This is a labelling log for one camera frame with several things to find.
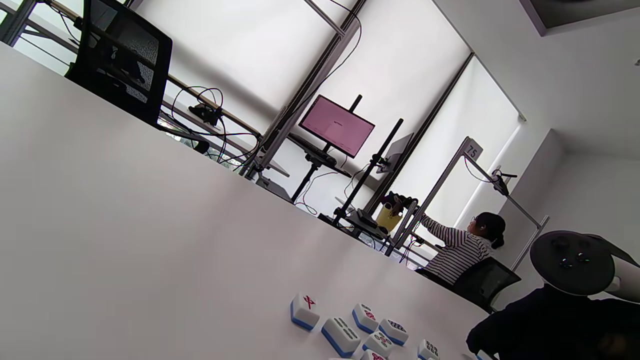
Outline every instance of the black jacket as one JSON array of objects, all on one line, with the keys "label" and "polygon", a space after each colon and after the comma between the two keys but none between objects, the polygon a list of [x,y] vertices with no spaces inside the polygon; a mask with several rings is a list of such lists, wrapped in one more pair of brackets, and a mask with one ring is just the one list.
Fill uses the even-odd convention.
[{"label": "black jacket", "polygon": [[479,323],[467,345],[500,360],[592,360],[601,358],[597,344],[609,333],[637,336],[640,305],[576,297],[545,285]]}]

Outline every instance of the hair bun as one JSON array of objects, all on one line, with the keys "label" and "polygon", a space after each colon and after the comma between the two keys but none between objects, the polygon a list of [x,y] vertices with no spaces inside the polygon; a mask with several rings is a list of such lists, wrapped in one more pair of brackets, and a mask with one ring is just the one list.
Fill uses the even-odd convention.
[{"label": "hair bun", "polygon": [[495,238],[495,240],[493,240],[491,242],[491,248],[492,249],[499,249],[499,248],[501,248],[503,246],[504,246],[504,235],[503,234],[498,235]]}]

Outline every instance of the monitor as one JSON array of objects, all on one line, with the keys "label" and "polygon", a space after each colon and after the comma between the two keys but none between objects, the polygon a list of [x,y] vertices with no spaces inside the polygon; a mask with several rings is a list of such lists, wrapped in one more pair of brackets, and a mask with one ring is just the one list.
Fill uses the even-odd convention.
[{"label": "monitor", "polygon": [[319,95],[300,122],[300,127],[355,158],[375,125]]},{"label": "monitor", "polygon": [[387,151],[387,155],[385,156],[385,162],[376,171],[378,174],[396,171],[396,168],[400,163],[400,158],[406,151],[412,137],[413,133],[410,133],[404,138],[391,144]]}]

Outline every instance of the pink screen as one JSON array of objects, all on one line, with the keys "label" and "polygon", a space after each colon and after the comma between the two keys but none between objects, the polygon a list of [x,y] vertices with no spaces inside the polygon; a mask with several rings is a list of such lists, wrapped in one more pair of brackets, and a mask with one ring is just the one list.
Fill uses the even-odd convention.
[{"label": "pink screen", "polygon": [[300,126],[354,157],[373,131],[374,125],[319,97]]}]

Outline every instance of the striped shirt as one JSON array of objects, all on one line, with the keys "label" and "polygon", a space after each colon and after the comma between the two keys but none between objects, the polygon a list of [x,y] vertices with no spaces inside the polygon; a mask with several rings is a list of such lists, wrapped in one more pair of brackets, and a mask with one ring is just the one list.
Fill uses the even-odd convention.
[{"label": "striped shirt", "polygon": [[420,222],[433,236],[446,244],[427,264],[425,270],[451,285],[466,269],[491,256],[491,243],[485,238],[443,226],[427,215],[423,215]]}]

